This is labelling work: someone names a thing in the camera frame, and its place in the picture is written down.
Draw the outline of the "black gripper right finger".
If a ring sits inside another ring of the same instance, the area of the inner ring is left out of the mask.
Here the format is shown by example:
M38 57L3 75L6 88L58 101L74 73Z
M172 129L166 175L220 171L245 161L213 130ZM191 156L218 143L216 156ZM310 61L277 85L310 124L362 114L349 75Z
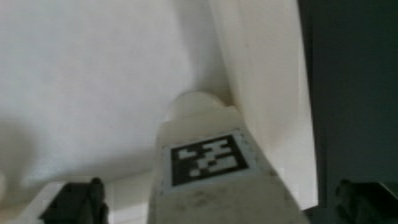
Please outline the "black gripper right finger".
M335 224L398 224L396 182L339 182Z

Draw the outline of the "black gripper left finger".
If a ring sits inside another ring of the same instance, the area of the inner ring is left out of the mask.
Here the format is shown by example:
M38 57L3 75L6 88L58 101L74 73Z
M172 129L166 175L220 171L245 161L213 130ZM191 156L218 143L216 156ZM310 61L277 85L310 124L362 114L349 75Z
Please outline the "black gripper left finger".
M99 178L69 182L38 215L42 224L108 224L104 184Z

